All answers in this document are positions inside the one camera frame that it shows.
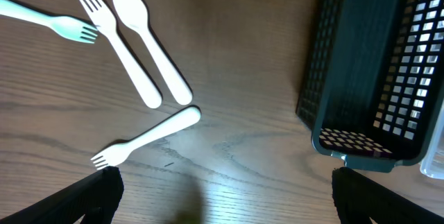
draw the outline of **table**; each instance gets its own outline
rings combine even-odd
[[[88,19],[78,0],[19,0]],[[145,0],[151,26],[194,91],[203,118],[121,164],[114,223],[339,223],[332,170],[295,116],[318,0]],[[103,37],[82,44],[0,19],[0,218],[95,172],[89,161],[178,105],[139,36],[120,31],[164,96],[144,106]],[[444,215],[444,181],[418,166],[361,171]]]

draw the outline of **perforated basket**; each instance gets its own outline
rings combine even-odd
[[[389,172],[425,155],[444,99],[444,0],[322,0],[297,115],[314,148]]]

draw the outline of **wood grain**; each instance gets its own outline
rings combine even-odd
[[[19,1],[87,19],[77,0]],[[206,223],[339,223],[331,173],[342,163],[311,147],[294,114],[317,0],[145,1],[203,118],[120,166],[125,192],[114,223],[174,223],[180,213]],[[95,172],[95,152],[181,108],[122,24],[163,93],[156,110],[104,37],[81,44],[5,17],[0,29],[0,218]],[[418,166],[363,173],[444,215],[444,182]]]

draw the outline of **mint green fork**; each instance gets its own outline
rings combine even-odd
[[[48,26],[68,40],[93,44],[97,37],[95,33],[97,29],[79,19],[69,16],[45,15],[10,0],[0,0],[0,15]]]

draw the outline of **fork head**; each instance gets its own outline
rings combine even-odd
[[[97,37],[94,26],[68,16],[52,17],[51,28],[68,40],[93,44]]]
[[[115,16],[103,0],[79,0],[86,13],[91,18],[97,30],[107,36],[116,34],[117,22]]]
[[[125,162],[131,151],[133,150],[126,144],[113,144],[93,156],[91,160],[97,170],[101,170],[107,166],[117,166]]]

